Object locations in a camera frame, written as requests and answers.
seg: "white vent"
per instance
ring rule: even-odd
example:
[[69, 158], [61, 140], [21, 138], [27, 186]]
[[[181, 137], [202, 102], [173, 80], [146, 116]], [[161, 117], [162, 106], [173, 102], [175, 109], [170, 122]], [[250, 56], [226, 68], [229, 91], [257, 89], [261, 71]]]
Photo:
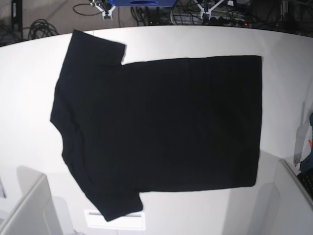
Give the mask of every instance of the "white vent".
[[110, 222], [99, 211], [84, 210], [87, 225], [97, 229], [145, 230], [145, 213], [135, 212]]

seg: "blue device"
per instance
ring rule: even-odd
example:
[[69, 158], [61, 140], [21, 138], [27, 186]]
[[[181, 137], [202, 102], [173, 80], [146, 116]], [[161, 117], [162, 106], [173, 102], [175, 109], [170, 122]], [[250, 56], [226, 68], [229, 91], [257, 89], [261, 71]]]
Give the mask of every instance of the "blue device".
[[169, 6], [176, 0], [111, 0], [115, 6]]
[[[310, 115], [310, 125], [313, 130], [313, 113]], [[307, 172], [312, 168], [313, 168], [313, 149], [311, 149], [311, 153], [300, 163], [300, 170], [303, 173]]]

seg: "clothing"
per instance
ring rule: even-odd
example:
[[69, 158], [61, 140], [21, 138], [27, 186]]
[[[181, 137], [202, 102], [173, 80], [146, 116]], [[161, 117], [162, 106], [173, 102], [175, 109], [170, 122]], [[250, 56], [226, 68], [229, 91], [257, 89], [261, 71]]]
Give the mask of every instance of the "clothing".
[[121, 65], [124, 51], [74, 31], [51, 114], [65, 163], [104, 218], [142, 210], [140, 192], [253, 186], [261, 57]]

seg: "white tabletop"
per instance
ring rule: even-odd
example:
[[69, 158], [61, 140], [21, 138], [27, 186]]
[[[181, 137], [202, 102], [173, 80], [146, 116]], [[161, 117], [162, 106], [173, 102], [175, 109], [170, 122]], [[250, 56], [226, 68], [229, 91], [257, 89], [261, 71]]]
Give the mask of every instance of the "white tabletop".
[[[313, 39], [208, 26], [134, 27], [89, 33], [126, 44], [124, 64], [181, 57], [263, 56], [263, 124], [256, 186], [143, 193], [147, 230], [118, 231], [119, 235], [247, 234], [259, 188], [273, 182], [279, 158], [292, 163], [296, 138], [302, 137], [299, 133], [309, 135], [299, 129], [308, 128], [308, 121], [303, 123], [303, 119], [313, 111]], [[47, 174], [52, 195], [66, 201], [75, 230], [87, 235], [114, 235], [114, 230], [103, 233], [87, 228], [83, 210], [94, 206], [64, 164], [61, 135], [49, 122], [54, 87], [70, 37], [61, 35], [0, 48], [0, 177], [8, 196], [0, 199], [0, 208], [10, 210], [21, 196], [16, 167], [25, 165]]]

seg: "t-shirt sleeve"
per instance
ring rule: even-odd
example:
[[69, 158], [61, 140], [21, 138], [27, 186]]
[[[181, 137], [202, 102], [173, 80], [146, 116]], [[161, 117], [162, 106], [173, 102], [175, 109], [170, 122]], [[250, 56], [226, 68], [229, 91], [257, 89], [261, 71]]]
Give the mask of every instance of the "t-shirt sleeve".
[[143, 209], [139, 193], [137, 192], [109, 195], [85, 193], [85, 195], [108, 222], [129, 213], [142, 211]]
[[121, 66], [125, 45], [74, 30], [60, 76], [88, 74]]

